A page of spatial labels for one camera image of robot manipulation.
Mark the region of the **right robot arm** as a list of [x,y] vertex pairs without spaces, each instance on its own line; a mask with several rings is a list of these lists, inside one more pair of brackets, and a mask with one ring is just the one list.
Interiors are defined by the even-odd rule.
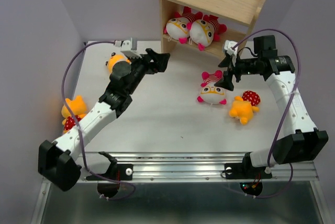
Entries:
[[232,173],[253,177],[260,167],[277,164],[312,161],[328,142],[325,130],[319,130],[310,118],[297,88],[300,73],[289,56],[279,56],[275,37],[261,36],[253,39],[255,56],[241,59],[237,42],[227,40],[223,46],[225,58],[220,67],[226,67],[223,77],[215,85],[233,91],[232,79],[237,82],[242,75],[258,74],[270,88],[282,114],[271,147],[246,153],[242,163]]

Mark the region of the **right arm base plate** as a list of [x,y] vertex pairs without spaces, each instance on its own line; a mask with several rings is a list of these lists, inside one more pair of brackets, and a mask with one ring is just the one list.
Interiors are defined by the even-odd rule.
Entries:
[[266,173],[265,167],[250,166],[245,168],[242,163],[226,163],[221,177],[228,180],[271,179],[272,173]]

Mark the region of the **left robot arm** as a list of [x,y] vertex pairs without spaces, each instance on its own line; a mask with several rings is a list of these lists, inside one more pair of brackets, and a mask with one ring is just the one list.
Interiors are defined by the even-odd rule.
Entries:
[[131,95],[146,74],[166,70],[169,58],[169,53],[156,53],[147,48],[145,54],[130,62],[115,63],[106,90],[87,115],[68,133],[52,142],[45,140],[39,146],[38,173],[60,190],[70,190],[80,179],[82,167],[76,160],[84,153],[85,146],[128,108]]

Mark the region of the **white pink plush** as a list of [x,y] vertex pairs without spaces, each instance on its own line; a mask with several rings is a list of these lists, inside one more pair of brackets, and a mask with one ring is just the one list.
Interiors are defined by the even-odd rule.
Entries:
[[189,38],[192,23],[202,17],[202,12],[193,13],[191,8],[185,6],[181,14],[175,12],[173,17],[167,21],[163,32],[169,35],[169,39],[185,44]]
[[197,44],[199,51],[204,51],[213,41],[220,41],[220,35],[227,31],[225,24],[220,24],[218,17],[204,15],[192,23],[189,37]]
[[217,70],[214,73],[203,72],[201,89],[197,96],[199,103],[208,103],[211,105],[226,105],[227,99],[225,90],[222,87],[215,86],[221,80],[223,72]]

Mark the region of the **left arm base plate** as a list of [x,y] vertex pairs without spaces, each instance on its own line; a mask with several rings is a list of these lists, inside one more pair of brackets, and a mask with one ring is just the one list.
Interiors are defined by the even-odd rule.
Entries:
[[90,175],[86,177],[87,181],[102,181],[102,177],[114,181],[131,181],[133,174],[133,164],[110,164],[105,173]]

